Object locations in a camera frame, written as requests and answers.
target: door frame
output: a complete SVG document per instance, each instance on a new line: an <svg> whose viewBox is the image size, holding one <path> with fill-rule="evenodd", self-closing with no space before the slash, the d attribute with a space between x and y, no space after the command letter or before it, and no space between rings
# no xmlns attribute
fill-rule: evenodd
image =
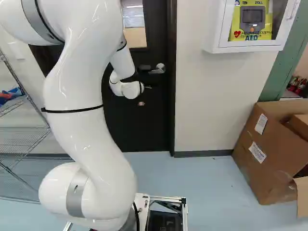
<svg viewBox="0 0 308 231"><path fill-rule="evenodd" d="M175 97L177 62L177 0L167 0L167 73L170 76L169 92L169 152L175 154Z"/></svg>
<svg viewBox="0 0 308 231"><path fill-rule="evenodd" d="M277 55L259 101L278 101L282 97L308 42L308 1L301 1L289 38Z"/></svg>

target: black door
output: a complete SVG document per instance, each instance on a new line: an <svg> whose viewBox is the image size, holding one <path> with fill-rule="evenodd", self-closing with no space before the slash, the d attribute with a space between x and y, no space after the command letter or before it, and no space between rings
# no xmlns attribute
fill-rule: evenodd
<svg viewBox="0 0 308 231"><path fill-rule="evenodd" d="M141 0L125 1L128 4L124 7L140 7L138 2ZM158 63L167 64L167 1L143 0L143 12L146 47L131 48L130 51L136 68L150 65L155 69ZM43 72L48 74L63 46L30 48ZM171 78L168 66L164 74L150 75L143 71L126 79L138 80L147 86L144 93L134 100L117 97L111 92L108 80L112 70L112 66L108 65L102 80L102 95L106 122L117 145L123 152L168 150L172 127L169 126Z"/></svg>

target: cardboard box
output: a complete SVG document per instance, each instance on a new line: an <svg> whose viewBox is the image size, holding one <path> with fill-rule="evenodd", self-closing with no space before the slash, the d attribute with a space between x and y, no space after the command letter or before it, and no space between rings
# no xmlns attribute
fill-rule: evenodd
<svg viewBox="0 0 308 231"><path fill-rule="evenodd" d="M308 114L308 100L256 103L233 151L233 159L262 205L298 199L308 216L308 142L283 124Z"/></svg>
<svg viewBox="0 0 308 231"><path fill-rule="evenodd" d="M288 123L288 127L301 138L308 141L308 115L293 115Z"/></svg>

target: aed cabinet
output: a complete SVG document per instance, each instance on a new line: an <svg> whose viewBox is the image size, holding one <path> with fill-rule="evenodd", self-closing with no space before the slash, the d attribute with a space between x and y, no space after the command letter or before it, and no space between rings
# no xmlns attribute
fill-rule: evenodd
<svg viewBox="0 0 308 231"><path fill-rule="evenodd" d="M207 15L204 50L209 53L282 51L300 2L217 0Z"/></svg>

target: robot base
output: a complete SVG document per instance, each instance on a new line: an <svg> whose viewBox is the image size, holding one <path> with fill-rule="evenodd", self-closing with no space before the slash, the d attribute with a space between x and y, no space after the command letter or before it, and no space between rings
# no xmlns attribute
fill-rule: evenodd
<svg viewBox="0 0 308 231"><path fill-rule="evenodd" d="M186 198L149 196L137 193L135 204L139 215L140 231L188 231ZM73 223L68 222L63 231L73 231Z"/></svg>

